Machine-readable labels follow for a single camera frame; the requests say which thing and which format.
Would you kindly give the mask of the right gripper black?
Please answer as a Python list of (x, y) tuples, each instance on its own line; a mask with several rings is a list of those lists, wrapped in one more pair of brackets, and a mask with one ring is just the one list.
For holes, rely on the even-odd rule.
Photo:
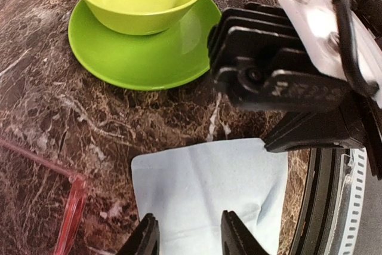
[(288, 112), (265, 136), (269, 152), (308, 148), (365, 148), (371, 174), (381, 180), (381, 108), (357, 93), (329, 112)]

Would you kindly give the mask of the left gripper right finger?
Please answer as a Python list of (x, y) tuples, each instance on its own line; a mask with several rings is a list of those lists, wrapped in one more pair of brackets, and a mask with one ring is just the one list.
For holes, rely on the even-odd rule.
[(234, 211), (222, 213), (221, 242), (224, 255), (268, 255)]

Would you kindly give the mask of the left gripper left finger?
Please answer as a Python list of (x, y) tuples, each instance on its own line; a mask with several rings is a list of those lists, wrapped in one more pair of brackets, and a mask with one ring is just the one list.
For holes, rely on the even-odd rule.
[(158, 255), (159, 249), (159, 222), (152, 213), (147, 213), (118, 251), (118, 255)]

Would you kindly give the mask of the light blue cloth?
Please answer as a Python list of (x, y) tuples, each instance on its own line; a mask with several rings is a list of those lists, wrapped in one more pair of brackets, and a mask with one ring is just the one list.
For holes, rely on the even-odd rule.
[(159, 222), (161, 254), (221, 254), (223, 211), (234, 211), (269, 254), (279, 248), (288, 155), (261, 139), (221, 140), (139, 155), (138, 213)]

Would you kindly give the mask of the pink translucent sunglasses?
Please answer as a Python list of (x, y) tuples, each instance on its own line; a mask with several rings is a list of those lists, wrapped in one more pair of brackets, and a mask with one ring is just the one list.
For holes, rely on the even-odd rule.
[(1, 140), (1, 254), (72, 254), (85, 178)]

